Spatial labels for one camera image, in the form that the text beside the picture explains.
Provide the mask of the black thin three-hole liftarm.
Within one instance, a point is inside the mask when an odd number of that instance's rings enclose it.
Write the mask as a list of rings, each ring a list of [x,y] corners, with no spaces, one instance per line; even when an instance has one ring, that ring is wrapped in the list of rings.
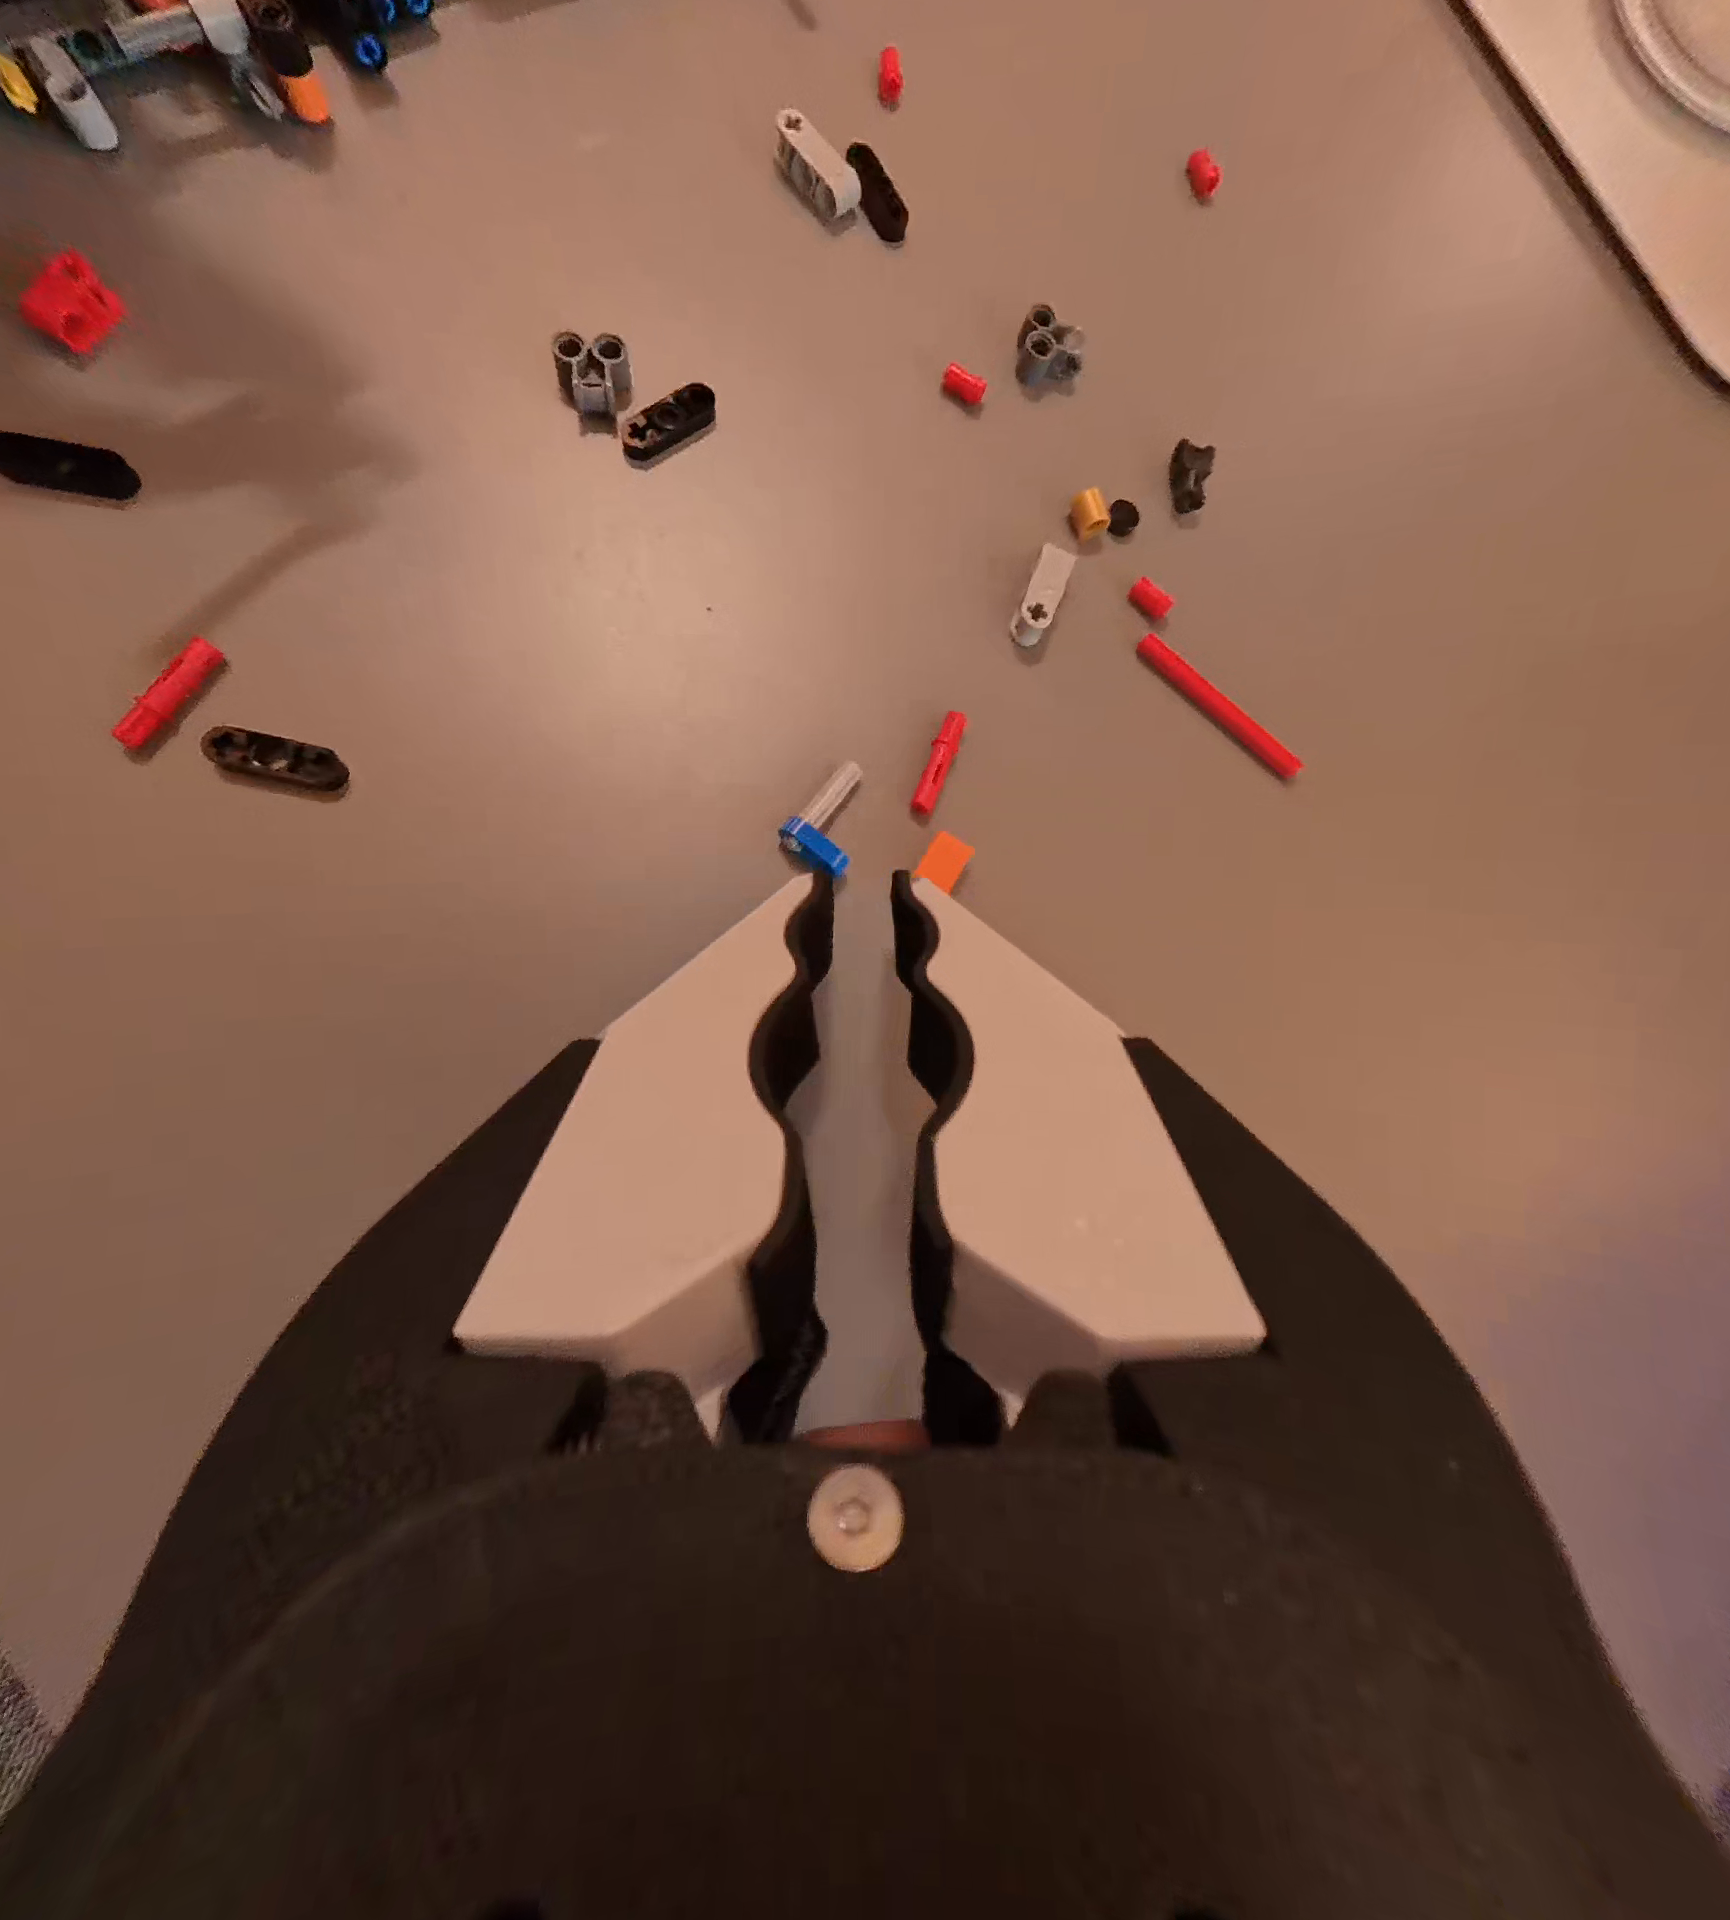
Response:
[[[203,757],[231,779],[334,800],[349,787],[349,766],[331,747],[293,736],[217,726],[200,740]]]
[[[649,468],[711,431],[716,422],[716,390],[685,382],[620,420],[615,437],[629,465]]]

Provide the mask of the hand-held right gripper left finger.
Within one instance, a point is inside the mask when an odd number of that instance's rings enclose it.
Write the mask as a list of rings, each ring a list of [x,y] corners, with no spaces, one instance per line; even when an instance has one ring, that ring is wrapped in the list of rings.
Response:
[[[782,1442],[827,1352],[788,1104],[819,1062],[833,886],[792,875],[615,1016],[459,1308],[494,1357],[680,1379]]]

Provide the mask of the large lego vehicle model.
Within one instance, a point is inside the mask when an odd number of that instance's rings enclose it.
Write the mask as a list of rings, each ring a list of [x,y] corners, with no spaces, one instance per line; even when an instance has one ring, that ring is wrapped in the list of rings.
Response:
[[[183,62],[276,124],[327,128],[322,65],[382,78],[398,38],[423,31],[436,12],[433,1],[0,4],[0,113],[106,155],[122,133],[101,84]]]

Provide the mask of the long red lego axle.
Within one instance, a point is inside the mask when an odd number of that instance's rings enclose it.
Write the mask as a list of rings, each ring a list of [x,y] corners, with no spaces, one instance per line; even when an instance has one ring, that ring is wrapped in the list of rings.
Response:
[[[1284,740],[1237,706],[1162,636],[1143,634],[1135,643],[1135,660],[1275,779],[1288,783],[1304,771],[1304,760]]]

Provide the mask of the light grey thick lego liftarm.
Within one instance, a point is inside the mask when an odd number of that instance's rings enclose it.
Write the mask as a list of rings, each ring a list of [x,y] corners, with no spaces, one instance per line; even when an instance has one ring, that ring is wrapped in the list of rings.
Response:
[[[782,177],[825,228],[860,210],[862,179],[851,159],[800,107],[782,107],[774,120],[774,159]]]

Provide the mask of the light grey thin lego liftarm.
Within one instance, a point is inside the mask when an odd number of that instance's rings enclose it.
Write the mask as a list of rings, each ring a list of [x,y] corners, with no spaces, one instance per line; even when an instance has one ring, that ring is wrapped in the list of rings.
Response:
[[[1007,623],[1007,636],[1017,649],[1033,651],[1044,643],[1064,605],[1076,563],[1078,551],[1069,546],[1040,546]]]

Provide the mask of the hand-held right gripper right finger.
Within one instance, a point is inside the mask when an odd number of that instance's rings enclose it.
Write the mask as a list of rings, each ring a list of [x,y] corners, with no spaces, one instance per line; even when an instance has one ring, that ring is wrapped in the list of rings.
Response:
[[[932,1104],[907,1238],[932,1442],[997,1442],[1048,1375],[1259,1352],[1130,1036],[930,878],[892,878],[892,921]]]

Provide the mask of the black lego liftarm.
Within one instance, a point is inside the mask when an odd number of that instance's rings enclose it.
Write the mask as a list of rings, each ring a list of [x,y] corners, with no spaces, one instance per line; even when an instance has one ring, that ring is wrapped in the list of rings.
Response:
[[[886,246],[907,237],[910,210],[878,151],[862,140],[846,148],[846,164],[858,182],[858,210]]]
[[[0,478],[21,488],[110,506],[131,504],[144,488],[131,462],[110,446],[3,428],[0,428]]]

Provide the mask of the red lego cube connector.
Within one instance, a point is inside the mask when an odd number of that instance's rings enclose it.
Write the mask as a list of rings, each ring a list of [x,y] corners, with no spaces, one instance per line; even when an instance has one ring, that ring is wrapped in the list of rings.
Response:
[[[24,324],[72,356],[89,356],[126,322],[126,302],[84,251],[54,251],[17,297]]]

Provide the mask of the dark grey lego pin connector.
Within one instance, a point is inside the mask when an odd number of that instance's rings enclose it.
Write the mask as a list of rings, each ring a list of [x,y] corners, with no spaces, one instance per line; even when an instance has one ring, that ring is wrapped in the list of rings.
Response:
[[[561,330],[549,354],[559,393],[581,422],[612,429],[632,410],[634,368],[620,333]]]
[[[1014,372],[1019,388],[1069,388],[1084,369],[1085,332],[1048,302],[1031,304],[1017,328]]]

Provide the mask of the long red lego pin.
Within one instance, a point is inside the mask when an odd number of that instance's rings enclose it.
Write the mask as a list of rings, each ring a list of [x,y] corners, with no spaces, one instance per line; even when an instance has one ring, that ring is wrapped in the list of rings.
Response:
[[[129,756],[150,751],[160,738],[176,727],[187,707],[223,671],[227,656],[203,636],[192,636],[154,679],[138,692],[110,738]]]

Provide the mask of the white stand base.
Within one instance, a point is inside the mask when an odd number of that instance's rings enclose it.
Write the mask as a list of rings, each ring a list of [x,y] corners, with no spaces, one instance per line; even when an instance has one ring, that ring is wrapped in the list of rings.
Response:
[[[1730,84],[1683,4],[1476,1],[1461,12],[1687,347],[1730,385]]]

